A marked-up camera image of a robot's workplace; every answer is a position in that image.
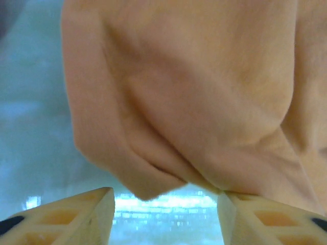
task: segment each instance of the light blue background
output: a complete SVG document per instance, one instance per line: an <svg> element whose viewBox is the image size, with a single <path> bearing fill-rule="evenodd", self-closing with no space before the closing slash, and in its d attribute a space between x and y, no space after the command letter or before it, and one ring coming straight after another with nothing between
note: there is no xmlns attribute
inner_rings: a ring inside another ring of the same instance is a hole
<svg viewBox="0 0 327 245"><path fill-rule="evenodd" d="M110 244L223 244L216 196L187 186L141 202L77 152L63 81L62 0L4 2L13 25L0 40L0 219L111 186Z"/></svg>

